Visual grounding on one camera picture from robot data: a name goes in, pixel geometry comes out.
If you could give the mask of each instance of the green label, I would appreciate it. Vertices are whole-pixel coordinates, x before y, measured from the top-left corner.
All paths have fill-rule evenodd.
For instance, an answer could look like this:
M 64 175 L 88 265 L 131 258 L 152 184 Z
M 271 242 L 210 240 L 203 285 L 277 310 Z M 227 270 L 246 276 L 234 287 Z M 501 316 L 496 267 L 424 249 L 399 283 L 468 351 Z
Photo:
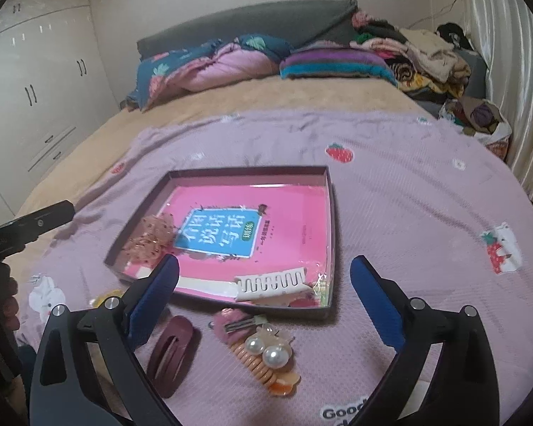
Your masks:
M 245 227 L 243 227 L 243 235 L 241 237 L 241 240 L 250 240 L 253 236 L 254 231 L 254 222 L 253 221 L 247 221 L 245 223 Z

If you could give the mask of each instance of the drawer handle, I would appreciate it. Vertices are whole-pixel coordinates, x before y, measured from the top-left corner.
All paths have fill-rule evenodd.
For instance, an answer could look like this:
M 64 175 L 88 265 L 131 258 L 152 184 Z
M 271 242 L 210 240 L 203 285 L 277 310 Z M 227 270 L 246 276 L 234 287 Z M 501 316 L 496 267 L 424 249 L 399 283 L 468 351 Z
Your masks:
M 28 91 L 28 89 L 25 86 L 24 86 L 24 89 L 26 90 L 26 94 L 28 95 L 29 106 L 32 107 L 33 106 L 32 98 L 30 98 L 30 96 L 29 96 L 29 91 Z

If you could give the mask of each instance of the finger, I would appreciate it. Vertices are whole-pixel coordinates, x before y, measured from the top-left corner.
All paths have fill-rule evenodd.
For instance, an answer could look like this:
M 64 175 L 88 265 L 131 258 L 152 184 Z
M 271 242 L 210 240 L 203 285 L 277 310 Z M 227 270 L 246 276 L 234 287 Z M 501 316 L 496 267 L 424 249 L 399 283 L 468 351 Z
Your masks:
M 4 300 L 4 305 L 2 306 L 4 316 L 14 317 L 19 310 L 20 306 L 18 305 L 16 298 L 14 298 L 13 296 L 7 297 Z
M 10 293 L 10 296 L 17 295 L 17 281 L 14 277 L 10 277 L 8 282 L 8 293 Z
M 4 326 L 6 327 L 6 330 L 15 332 L 20 329 L 20 321 L 17 317 L 9 317 L 4 321 Z

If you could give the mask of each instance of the blue label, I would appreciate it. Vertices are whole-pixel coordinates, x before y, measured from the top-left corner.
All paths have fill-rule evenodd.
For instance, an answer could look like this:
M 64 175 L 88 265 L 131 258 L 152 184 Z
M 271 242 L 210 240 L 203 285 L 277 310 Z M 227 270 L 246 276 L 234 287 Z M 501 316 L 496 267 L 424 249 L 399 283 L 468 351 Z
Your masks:
M 250 258 L 257 239 L 258 210 L 246 208 L 193 209 L 174 247 L 207 254 Z

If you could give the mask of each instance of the cabinet handle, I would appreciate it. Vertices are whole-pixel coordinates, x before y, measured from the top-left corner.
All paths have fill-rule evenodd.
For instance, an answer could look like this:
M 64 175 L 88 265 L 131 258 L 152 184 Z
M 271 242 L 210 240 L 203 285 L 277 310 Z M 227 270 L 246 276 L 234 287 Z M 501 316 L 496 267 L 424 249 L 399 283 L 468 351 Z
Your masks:
M 30 98 L 30 96 L 29 96 L 29 91 L 28 91 L 28 89 L 25 86 L 24 86 L 24 89 L 26 90 L 26 94 L 28 95 L 29 106 L 32 107 L 33 106 L 32 98 Z
M 32 89 L 32 93 L 33 93 L 33 101 L 37 104 L 36 92 L 33 90 L 33 85 L 31 84 L 29 87 Z

